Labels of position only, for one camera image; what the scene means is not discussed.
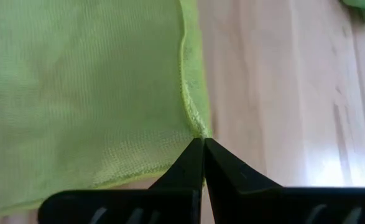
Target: light wood surface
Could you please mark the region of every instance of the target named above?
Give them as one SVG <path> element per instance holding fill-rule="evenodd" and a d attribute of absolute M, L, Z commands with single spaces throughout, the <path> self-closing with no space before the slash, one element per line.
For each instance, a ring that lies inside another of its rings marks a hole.
<path fill-rule="evenodd" d="M 365 186 L 360 18 L 338 0 L 198 2 L 215 138 L 282 185 Z M 202 209 L 213 223 L 207 194 Z"/>

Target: wood grain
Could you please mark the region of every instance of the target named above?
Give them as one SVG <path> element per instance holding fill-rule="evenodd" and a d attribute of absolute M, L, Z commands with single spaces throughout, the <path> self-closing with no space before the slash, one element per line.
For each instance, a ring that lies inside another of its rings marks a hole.
<path fill-rule="evenodd" d="M 215 138 L 282 185 L 365 186 L 360 18 L 338 0 L 198 3 Z M 213 222 L 205 194 L 202 223 Z"/>

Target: wooden floor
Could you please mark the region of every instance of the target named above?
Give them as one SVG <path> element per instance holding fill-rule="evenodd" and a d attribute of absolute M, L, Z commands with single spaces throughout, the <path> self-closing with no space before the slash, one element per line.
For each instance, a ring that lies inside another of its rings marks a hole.
<path fill-rule="evenodd" d="M 360 18 L 338 0 L 199 0 L 199 8 L 215 138 L 282 185 L 365 186 Z M 34 220 L 25 212 L 0 223 Z M 212 222 L 205 195 L 202 223 Z"/>

